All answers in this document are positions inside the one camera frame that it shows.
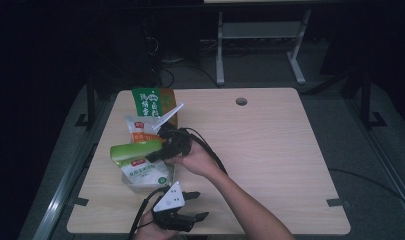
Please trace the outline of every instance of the wooden table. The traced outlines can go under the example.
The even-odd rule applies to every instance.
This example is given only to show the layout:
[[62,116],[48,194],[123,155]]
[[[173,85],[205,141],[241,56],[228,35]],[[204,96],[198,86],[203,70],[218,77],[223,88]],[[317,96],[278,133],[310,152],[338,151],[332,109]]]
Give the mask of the wooden table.
[[[182,127],[199,131],[223,161],[230,177],[281,219],[293,234],[346,234],[350,225],[299,96],[294,89],[175,90]],[[237,98],[247,104],[239,106]],[[68,222],[73,233],[128,233],[147,194],[132,192],[109,149],[128,143],[124,116],[135,114],[130,91],[121,92],[102,134]],[[190,234],[243,234],[220,193],[204,178],[176,166],[183,191],[201,196],[182,214],[209,211]]]

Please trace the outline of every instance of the dark background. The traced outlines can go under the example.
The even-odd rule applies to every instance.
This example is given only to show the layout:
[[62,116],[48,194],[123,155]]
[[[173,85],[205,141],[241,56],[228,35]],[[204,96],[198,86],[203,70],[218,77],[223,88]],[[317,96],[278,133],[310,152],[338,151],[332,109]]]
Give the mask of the dark background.
[[[152,21],[143,11],[109,11],[131,3],[0,0],[0,239],[17,238],[63,121],[88,78],[101,97],[155,86],[150,70],[159,59],[146,54],[145,36],[157,36],[165,51],[190,55],[200,38],[215,39],[215,11],[157,12]],[[280,17],[269,8],[256,11],[229,16]],[[317,6],[305,41],[322,38],[330,41],[325,74],[363,65],[405,119],[405,1]]]

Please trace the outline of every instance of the gray floor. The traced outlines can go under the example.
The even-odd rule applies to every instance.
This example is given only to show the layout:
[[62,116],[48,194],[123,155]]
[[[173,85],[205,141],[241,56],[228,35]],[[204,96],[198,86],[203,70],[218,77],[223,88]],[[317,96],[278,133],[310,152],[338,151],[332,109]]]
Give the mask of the gray floor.
[[[285,55],[290,46],[289,43],[273,43],[268,51],[226,57],[224,88],[293,87],[303,91],[329,77],[318,74],[327,43],[306,43],[301,48],[298,61],[307,84],[299,86]],[[174,74],[173,89],[216,88],[208,77],[215,77],[215,57],[212,54],[201,58],[198,64],[205,72],[188,67],[189,65],[195,66],[194,63],[182,62],[165,67]],[[167,72],[162,72],[161,76],[164,84],[171,80]],[[371,110],[380,112],[388,126],[366,131],[359,123],[357,112],[353,111],[358,106],[359,99],[349,101],[341,98],[338,92],[342,84],[344,81],[318,95],[301,97],[327,166],[357,173],[390,186],[380,156],[372,147],[373,137],[380,143],[383,152],[405,183],[405,122],[394,110],[387,94],[373,85]],[[111,101],[98,101],[98,120],[92,129],[86,130],[75,126],[79,115],[86,112],[85,90],[77,96],[19,239],[31,239],[34,236],[71,161],[75,161],[77,156],[86,157],[92,145],[98,142],[114,100],[115,96]],[[76,235],[66,230],[72,211],[71,202],[78,195],[85,173],[86,168],[75,184],[70,200],[65,203],[50,239],[124,239],[126,235]],[[330,174],[340,198],[347,202],[345,211],[351,224],[351,232],[345,236],[297,236],[297,239],[405,239],[405,211],[397,198],[353,175],[335,171]]]

